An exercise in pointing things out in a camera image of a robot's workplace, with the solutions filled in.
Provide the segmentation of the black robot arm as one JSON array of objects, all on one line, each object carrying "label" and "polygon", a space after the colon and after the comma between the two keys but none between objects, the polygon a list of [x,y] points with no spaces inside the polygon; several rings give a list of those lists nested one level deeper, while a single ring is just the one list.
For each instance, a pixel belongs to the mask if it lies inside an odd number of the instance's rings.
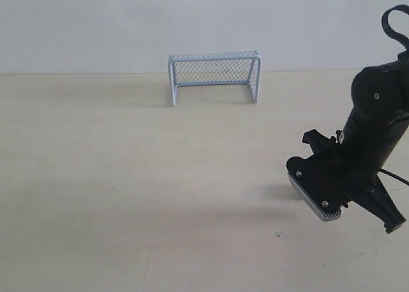
[{"label": "black robot arm", "polygon": [[363,68],[351,84],[353,107],[335,137],[304,134],[313,153],[294,158],[288,171],[322,221],[339,219],[354,202],[378,217],[386,233],[406,221],[378,177],[408,129],[408,55]]}]

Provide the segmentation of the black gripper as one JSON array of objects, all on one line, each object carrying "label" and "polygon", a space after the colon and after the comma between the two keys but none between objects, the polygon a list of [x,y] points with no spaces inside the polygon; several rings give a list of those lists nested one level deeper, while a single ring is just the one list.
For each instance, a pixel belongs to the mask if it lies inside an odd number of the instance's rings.
[{"label": "black gripper", "polygon": [[302,137],[312,150],[311,156],[334,158],[344,165],[346,175],[339,189],[348,204],[357,203],[380,219],[387,234],[399,229],[406,218],[378,174],[407,129],[406,110],[373,109],[364,113],[353,108],[335,136],[325,137],[312,129]]}]

